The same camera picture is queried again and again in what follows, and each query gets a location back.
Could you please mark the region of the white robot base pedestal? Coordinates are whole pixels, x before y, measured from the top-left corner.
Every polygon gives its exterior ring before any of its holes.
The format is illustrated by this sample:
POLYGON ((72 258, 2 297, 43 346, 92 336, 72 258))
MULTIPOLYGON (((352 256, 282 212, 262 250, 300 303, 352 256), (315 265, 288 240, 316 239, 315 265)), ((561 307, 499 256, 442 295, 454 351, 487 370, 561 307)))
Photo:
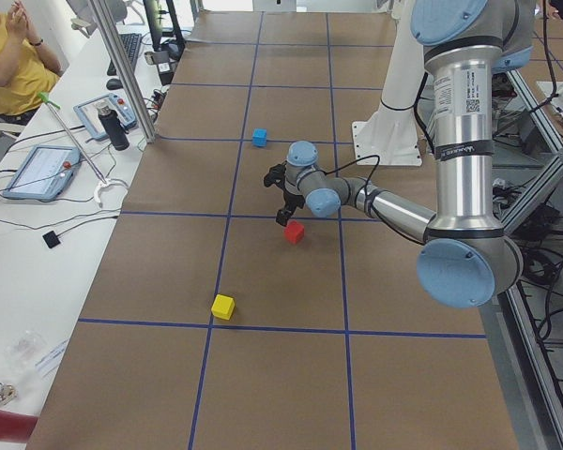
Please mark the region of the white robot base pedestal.
POLYGON ((423 46, 411 31, 414 1, 403 1, 377 111, 352 124, 359 165, 420 166, 415 102, 424 76, 423 46))

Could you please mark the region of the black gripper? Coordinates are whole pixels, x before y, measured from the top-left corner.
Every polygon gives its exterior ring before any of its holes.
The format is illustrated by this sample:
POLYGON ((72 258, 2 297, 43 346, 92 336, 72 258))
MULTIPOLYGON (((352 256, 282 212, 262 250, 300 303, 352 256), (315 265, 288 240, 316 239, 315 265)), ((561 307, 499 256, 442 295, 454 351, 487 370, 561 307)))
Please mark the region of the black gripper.
POLYGON ((281 186, 284 198, 284 208, 278 210, 276 222, 281 226, 286 226, 288 221, 291 219, 291 211, 295 211, 297 208, 302 209, 305 205, 305 198, 301 195, 297 187, 288 181, 283 181, 281 186))

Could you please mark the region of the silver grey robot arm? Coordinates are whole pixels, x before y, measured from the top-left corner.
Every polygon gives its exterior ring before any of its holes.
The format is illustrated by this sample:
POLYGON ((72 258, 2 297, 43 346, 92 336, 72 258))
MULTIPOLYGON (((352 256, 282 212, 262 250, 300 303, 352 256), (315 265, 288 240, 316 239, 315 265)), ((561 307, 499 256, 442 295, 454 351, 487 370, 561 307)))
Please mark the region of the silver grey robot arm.
POLYGON ((535 21, 531 1, 417 1, 402 18, 434 79, 437 207, 430 210, 364 178, 343 178, 318 165, 316 147, 290 145, 265 175, 281 189, 286 224, 306 207, 320 218, 350 205, 422 246, 422 288, 453 308, 472 308, 512 286, 520 250, 493 212, 492 78, 524 66, 535 21))

